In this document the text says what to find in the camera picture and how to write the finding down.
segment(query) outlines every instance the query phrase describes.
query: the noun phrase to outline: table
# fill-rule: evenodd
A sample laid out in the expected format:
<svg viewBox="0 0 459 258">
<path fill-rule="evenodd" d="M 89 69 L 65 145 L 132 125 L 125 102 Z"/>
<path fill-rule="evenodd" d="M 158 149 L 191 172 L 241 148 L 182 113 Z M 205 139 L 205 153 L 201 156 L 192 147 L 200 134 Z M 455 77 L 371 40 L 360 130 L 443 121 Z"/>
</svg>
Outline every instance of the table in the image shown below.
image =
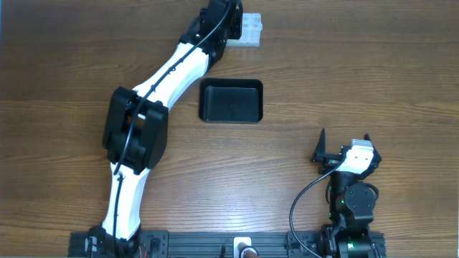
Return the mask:
<svg viewBox="0 0 459 258">
<path fill-rule="evenodd" d="M 6 0 L 0 55 L 0 255 L 65 256 L 105 217 L 102 147 L 118 86 L 149 78 L 207 0 Z M 169 116 L 148 177 L 143 229 L 287 232 L 322 127 L 329 152 L 369 133 L 383 161 L 372 230 L 389 257 L 455 257 L 459 5 L 456 1 L 253 0 L 260 48 L 228 48 L 207 77 L 264 84 L 257 125 L 203 123 L 199 83 Z M 328 222 L 326 182 L 295 210 Z"/>
</svg>

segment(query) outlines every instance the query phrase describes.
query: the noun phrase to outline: wooden tabletop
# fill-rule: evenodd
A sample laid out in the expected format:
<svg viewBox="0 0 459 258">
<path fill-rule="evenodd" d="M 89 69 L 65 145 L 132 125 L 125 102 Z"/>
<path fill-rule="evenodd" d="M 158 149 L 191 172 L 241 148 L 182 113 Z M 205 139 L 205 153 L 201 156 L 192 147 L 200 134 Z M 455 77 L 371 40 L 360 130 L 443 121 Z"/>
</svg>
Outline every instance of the wooden tabletop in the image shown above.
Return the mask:
<svg viewBox="0 0 459 258">
<path fill-rule="evenodd" d="M 110 96 L 148 79 L 207 0 L 4 0 L 0 49 L 0 255 L 65 256 L 105 217 Z M 389 257 L 458 249 L 459 4 L 243 0 L 259 48 L 227 48 L 207 77 L 264 84 L 257 125 L 203 123 L 199 83 L 169 116 L 146 184 L 143 229 L 289 231 L 322 127 L 329 152 L 369 133 L 383 161 L 372 230 Z M 326 182 L 295 210 L 328 222 Z"/>
</svg>

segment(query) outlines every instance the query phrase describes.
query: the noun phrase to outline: black plastic container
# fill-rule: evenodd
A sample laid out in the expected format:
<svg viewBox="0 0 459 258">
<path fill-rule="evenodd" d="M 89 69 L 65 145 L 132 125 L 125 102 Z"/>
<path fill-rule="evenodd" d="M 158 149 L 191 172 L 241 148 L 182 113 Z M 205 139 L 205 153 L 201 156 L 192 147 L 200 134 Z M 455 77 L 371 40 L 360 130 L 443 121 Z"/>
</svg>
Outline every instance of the black plastic container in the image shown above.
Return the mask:
<svg viewBox="0 0 459 258">
<path fill-rule="evenodd" d="M 263 83 L 255 79 L 202 80 L 199 117 L 206 123 L 260 122 Z"/>
</svg>

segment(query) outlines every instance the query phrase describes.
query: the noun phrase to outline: wooden table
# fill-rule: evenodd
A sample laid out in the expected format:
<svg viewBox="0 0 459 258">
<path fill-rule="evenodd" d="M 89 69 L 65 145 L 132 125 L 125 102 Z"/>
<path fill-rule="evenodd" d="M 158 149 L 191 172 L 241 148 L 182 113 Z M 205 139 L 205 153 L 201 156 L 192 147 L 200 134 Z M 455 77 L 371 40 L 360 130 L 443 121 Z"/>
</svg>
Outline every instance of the wooden table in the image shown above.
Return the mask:
<svg viewBox="0 0 459 258">
<path fill-rule="evenodd" d="M 369 133 L 383 162 L 373 230 L 389 257 L 455 257 L 458 246 L 459 4 L 253 0 L 260 48 L 226 49 L 208 77 L 264 84 L 257 125 L 203 123 L 198 83 L 169 116 L 148 177 L 144 229 L 287 232 L 322 127 L 328 151 Z M 207 0 L 4 0 L 0 55 L 0 255 L 65 256 L 71 231 L 105 217 L 108 102 L 173 53 Z M 323 192 L 298 230 L 328 222 Z"/>
</svg>

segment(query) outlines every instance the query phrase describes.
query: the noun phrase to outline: wood grain surface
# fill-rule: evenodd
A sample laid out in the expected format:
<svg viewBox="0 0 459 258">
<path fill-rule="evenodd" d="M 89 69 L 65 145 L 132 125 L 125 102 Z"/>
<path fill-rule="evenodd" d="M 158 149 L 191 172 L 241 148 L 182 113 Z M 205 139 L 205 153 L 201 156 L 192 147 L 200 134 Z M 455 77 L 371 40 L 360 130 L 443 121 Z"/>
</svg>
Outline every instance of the wood grain surface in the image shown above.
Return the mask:
<svg viewBox="0 0 459 258">
<path fill-rule="evenodd" d="M 389 257 L 456 257 L 459 2 L 243 0 L 260 48 L 227 48 L 207 77 L 256 78 L 257 125 L 206 124 L 198 82 L 169 116 L 148 177 L 144 229 L 287 232 L 322 127 L 328 151 L 369 133 L 383 162 L 372 230 Z M 4 0 L 0 49 L 0 255 L 65 256 L 105 217 L 102 147 L 118 86 L 149 78 L 207 0 Z M 328 222 L 323 190 L 295 211 Z"/>
</svg>

